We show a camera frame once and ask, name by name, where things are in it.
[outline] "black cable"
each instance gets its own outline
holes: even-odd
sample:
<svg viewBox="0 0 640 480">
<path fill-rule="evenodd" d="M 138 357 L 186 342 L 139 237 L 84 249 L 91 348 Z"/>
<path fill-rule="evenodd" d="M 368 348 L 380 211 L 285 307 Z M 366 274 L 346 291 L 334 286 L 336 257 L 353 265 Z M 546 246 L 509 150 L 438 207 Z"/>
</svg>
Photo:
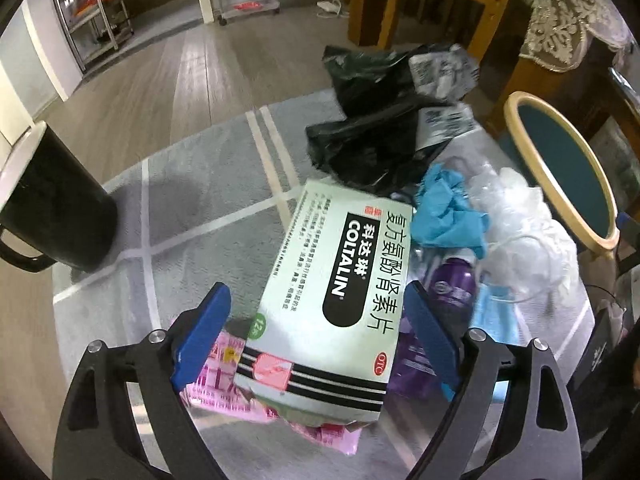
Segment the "black cable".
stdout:
<svg viewBox="0 0 640 480">
<path fill-rule="evenodd" d="M 603 286 L 599 286 L 599 285 L 591 285 L 591 283 L 585 283 L 584 286 L 592 286 L 594 288 L 599 288 L 600 290 L 602 290 L 603 292 L 606 292 L 607 294 L 609 294 L 612 298 L 613 301 L 615 301 L 616 303 L 618 302 L 618 300 L 616 299 L 616 297 L 613 295 L 612 292 L 609 292 L 606 288 L 604 288 Z"/>
</svg>

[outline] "clear plastic bag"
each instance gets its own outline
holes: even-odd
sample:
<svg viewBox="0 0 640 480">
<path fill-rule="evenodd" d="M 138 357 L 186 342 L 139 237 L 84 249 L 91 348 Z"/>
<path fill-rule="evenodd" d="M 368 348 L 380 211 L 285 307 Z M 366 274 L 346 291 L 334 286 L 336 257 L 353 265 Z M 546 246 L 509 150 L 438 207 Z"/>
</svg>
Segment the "clear plastic bag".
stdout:
<svg viewBox="0 0 640 480">
<path fill-rule="evenodd" d="M 521 174 L 490 166 L 468 183 L 471 204 L 489 213 L 488 253 L 476 267 L 492 285 L 511 289 L 514 303 L 544 293 L 562 304 L 579 284 L 577 250 L 565 228 L 553 220 L 539 187 Z"/>
</svg>

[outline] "plastic wrapper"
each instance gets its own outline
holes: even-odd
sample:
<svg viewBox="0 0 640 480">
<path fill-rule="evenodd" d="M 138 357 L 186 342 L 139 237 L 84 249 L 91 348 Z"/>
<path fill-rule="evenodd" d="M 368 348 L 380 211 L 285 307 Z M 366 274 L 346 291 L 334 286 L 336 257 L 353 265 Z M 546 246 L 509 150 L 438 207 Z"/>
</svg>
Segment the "plastic wrapper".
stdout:
<svg viewBox="0 0 640 480">
<path fill-rule="evenodd" d="M 257 399 L 246 399 L 234 386 L 234 375 L 244 340 L 224 330 L 216 339 L 198 379 L 181 392 L 183 401 L 194 406 L 251 422 L 271 422 L 278 413 Z"/>
<path fill-rule="evenodd" d="M 574 241 L 544 202 L 539 187 L 529 187 L 517 171 L 500 175 L 486 166 L 468 183 L 468 196 L 478 210 L 489 213 L 487 257 L 480 261 L 487 282 L 509 287 L 513 301 L 551 293 L 563 304 L 579 285 Z"/>
<path fill-rule="evenodd" d="M 426 148 L 466 134 L 478 127 L 469 105 L 422 108 L 418 112 L 416 145 Z"/>
<path fill-rule="evenodd" d="M 247 397 L 234 385 L 234 375 L 244 343 L 244 339 L 232 336 L 224 330 L 220 332 L 198 379 L 187 384 L 180 393 L 185 405 L 263 424 L 279 418 L 276 410 L 255 398 Z M 347 455 L 354 454 L 358 449 L 362 432 L 348 431 L 344 426 L 335 424 L 325 424 L 319 428 L 301 424 L 289 425 L 307 440 Z"/>
<path fill-rule="evenodd" d="M 420 182 L 444 148 L 432 144 L 416 152 L 418 110 L 438 103 L 411 95 L 375 113 L 306 128 L 313 165 L 345 186 L 388 196 Z"/>
<path fill-rule="evenodd" d="M 310 428 L 301 424 L 291 424 L 291 429 L 307 440 L 330 447 L 345 455 L 353 455 L 358 450 L 358 441 L 362 430 L 349 431 L 337 424 L 323 424 L 319 428 Z"/>
<path fill-rule="evenodd" d="M 416 91 L 436 99 L 458 101 L 478 84 L 478 62 L 458 44 L 411 56 L 409 69 Z"/>
<path fill-rule="evenodd" d="M 408 52 L 364 53 L 329 45 L 322 62 L 335 95 L 348 118 L 378 112 L 398 98 L 415 94 L 409 58 L 428 52 L 448 52 L 449 45 L 421 45 Z"/>
</svg>

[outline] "pink wrapper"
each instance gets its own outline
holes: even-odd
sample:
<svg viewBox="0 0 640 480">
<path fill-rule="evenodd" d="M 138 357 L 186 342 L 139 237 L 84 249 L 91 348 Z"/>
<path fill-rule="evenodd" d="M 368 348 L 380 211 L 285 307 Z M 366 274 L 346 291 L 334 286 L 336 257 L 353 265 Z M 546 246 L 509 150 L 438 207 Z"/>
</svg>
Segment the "pink wrapper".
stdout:
<svg viewBox="0 0 640 480">
<path fill-rule="evenodd" d="M 289 423 L 293 431 L 299 433 L 307 440 L 311 440 L 321 446 L 338 450 L 345 455 L 353 455 L 358 450 L 358 441 L 362 429 L 348 431 L 344 426 L 337 424 L 323 424 L 320 428 L 310 428 L 300 424 Z"/>
<path fill-rule="evenodd" d="M 278 413 L 255 399 L 247 400 L 234 385 L 234 374 L 244 348 L 244 340 L 224 330 L 216 339 L 198 379 L 187 384 L 182 399 L 188 406 L 235 416 L 251 422 L 267 423 Z"/>
<path fill-rule="evenodd" d="M 278 413 L 261 404 L 257 399 L 247 399 L 234 385 L 234 375 L 244 349 L 244 339 L 232 336 L 224 330 L 213 345 L 198 379 L 187 384 L 180 396 L 187 406 L 194 406 L 234 416 L 250 422 L 265 424 L 278 418 Z M 296 433 L 321 446 L 354 454 L 362 430 L 348 431 L 344 426 L 324 424 L 310 428 L 300 424 L 289 425 Z"/>
</svg>

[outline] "cable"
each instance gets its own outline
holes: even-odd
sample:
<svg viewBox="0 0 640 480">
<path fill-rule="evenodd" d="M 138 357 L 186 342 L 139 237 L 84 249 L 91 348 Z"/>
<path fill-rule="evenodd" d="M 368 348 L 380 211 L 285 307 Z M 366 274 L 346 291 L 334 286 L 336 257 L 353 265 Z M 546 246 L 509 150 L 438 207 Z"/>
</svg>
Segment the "cable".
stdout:
<svg viewBox="0 0 640 480">
<path fill-rule="evenodd" d="M 322 9 L 320 4 L 325 2 L 318 2 L 318 7 Z M 342 10 L 342 2 L 340 0 L 332 0 L 330 2 L 335 7 L 335 10 L 325 10 L 322 9 L 322 12 L 316 12 L 316 16 L 318 18 L 348 18 L 349 13 L 345 10 Z"/>
<path fill-rule="evenodd" d="M 546 252 L 546 259 L 548 261 L 548 276 L 549 279 L 551 279 L 551 272 L 552 272 L 552 261 L 551 261 L 551 254 L 549 252 L 548 247 L 546 246 L 544 240 L 542 238 L 540 238 L 539 236 L 536 235 L 531 235 L 531 234 L 519 234 L 519 235 L 515 235 L 512 236 L 511 238 L 507 238 L 504 241 L 501 241 L 495 245 L 492 245 L 491 247 L 488 248 L 487 250 L 487 254 L 485 256 L 485 259 L 487 259 L 489 257 L 489 255 L 493 252 L 495 252 L 498 248 L 510 244 L 511 242 L 514 242 L 516 240 L 521 240 L 522 238 L 529 238 L 531 240 L 535 240 L 537 241 L 542 247 L 545 248 L 545 252 Z M 480 273 L 482 271 L 482 260 L 480 260 L 480 262 L 476 265 L 476 282 L 480 283 Z M 549 286 L 547 288 L 541 288 L 540 290 L 538 290 L 537 292 L 534 292 L 533 294 L 527 296 L 526 298 L 520 298 L 519 300 L 504 300 L 503 298 L 497 298 L 495 296 L 492 296 L 492 300 L 497 301 L 498 303 L 509 303 L 509 304 L 514 304 L 514 303 L 522 303 L 523 301 L 530 301 L 533 300 L 534 298 L 538 297 L 540 294 L 542 294 L 543 292 L 548 292 L 550 291 L 553 287 L 558 286 L 558 284 L 562 281 L 562 278 L 559 278 L 558 280 L 556 280 L 553 283 L 550 283 Z"/>
<path fill-rule="evenodd" d="M 602 292 L 606 292 L 607 294 L 609 294 L 612 298 L 613 301 L 617 304 L 618 300 L 616 299 L 615 295 L 612 292 L 609 292 L 606 288 L 604 288 L 603 286 L 599 286 L 599 285 L 592 285 L 591 283 L 585 283 L 584 286 L 592 286 L 593 288 L 599 288 Z"/>
</svg>

